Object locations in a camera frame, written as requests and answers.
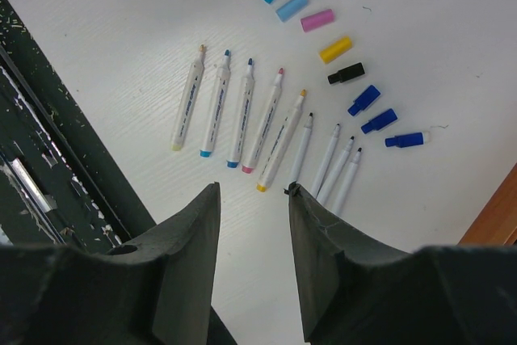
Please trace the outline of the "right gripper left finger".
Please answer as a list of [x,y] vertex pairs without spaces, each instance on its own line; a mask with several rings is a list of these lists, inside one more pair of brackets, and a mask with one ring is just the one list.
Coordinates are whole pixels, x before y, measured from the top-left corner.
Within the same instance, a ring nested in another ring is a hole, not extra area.
[[104,255],[1,249],[4,344],[218,344],[212,307],[221,188]]

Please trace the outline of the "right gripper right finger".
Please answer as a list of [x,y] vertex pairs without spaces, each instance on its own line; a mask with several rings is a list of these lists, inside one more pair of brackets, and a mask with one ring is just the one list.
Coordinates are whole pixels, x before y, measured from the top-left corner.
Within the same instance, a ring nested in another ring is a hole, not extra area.
[[406,253],[335,216],[297,183],[288,213],[307,343],[515,343],[514,247]]

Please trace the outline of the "yellow marker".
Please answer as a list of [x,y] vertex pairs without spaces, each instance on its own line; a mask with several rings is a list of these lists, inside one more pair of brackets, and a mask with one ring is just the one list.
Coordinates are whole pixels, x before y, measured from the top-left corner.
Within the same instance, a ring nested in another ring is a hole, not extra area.
[[266,165],[256,184],[256,189],[260,192],[265,192],[274,182],[280,164],[300,121],[306,95],[307,90],[303,89],[282,123]]

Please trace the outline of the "dark blue cap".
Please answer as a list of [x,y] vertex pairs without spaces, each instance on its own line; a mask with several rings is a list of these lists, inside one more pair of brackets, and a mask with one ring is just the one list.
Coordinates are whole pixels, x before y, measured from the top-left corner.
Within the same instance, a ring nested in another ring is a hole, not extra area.
[[347,111],[351,116],[356,116],[365,111],[379,97],[380,91],[374,85],[370,85],[353,101]]
[[426,144],[430,139],[429,132],[407,133],[385,138],[385,146],[408,148]]
[[368,134],[372,131],[380,131],[397,120],[397,113],[392,108],[389,108],[386,111],[383,111],[381,114],[370,119],[367,123],[363,124],[361,126],[361,131],[363,134]]

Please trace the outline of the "black marker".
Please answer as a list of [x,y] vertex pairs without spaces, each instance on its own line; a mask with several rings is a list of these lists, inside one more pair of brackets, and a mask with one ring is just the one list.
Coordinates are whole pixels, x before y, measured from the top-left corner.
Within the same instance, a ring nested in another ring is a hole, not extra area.
[[310,112],[307,120],[305,121],[304,127],[302,128],[301,140],[296,151],[296,156],[292,164],[292,169],[290,170],[288,184],[296,182],[299,178],[301,167],[305,159],[305,155],[309,146],[309,141],[313,130],[313,117],[314,114]]

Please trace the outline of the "black cap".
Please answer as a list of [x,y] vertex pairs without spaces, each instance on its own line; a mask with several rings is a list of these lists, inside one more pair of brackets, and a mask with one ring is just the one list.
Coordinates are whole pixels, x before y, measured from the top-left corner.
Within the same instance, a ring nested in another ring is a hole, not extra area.
[[365,69],[361,62],[355,63],[348,67],[342,68],[327,77],[328,83],[334,85],[336,83],[349,82],[353,79],[365,75]]

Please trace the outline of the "pink cap marker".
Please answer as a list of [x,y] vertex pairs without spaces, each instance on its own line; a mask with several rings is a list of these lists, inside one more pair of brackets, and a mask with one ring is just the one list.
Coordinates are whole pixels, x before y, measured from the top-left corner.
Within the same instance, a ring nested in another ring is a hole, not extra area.
[[195,101],[199,93],[201,80],[204,74],[204,58],[206,47],[199,47],[195,60],[191,63],[182,98],[178,107],[171,135],[170,147],[173,151],[180,151],[187,136]]

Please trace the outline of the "yellow cap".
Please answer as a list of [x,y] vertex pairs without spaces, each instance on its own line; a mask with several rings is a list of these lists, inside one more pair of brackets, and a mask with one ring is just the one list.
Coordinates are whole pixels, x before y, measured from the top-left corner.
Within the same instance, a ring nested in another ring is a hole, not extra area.
[[339,40],[336,40],[334,43],[330,44],[328,47],[324,48],[319,53],[319,57],[325,64],[329,64],[334,61],[336,58],[343,55],[346,51],[350,50],[353,46],[353,42],[350,37],[344,36]]

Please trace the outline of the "pink cap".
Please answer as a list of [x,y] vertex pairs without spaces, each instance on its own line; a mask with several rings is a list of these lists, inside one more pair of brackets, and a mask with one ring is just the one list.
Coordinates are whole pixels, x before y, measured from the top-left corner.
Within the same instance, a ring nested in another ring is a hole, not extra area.
[[301,27],[304,32],[311,32],[335,20],[334,11],[326,9],[301,19]]

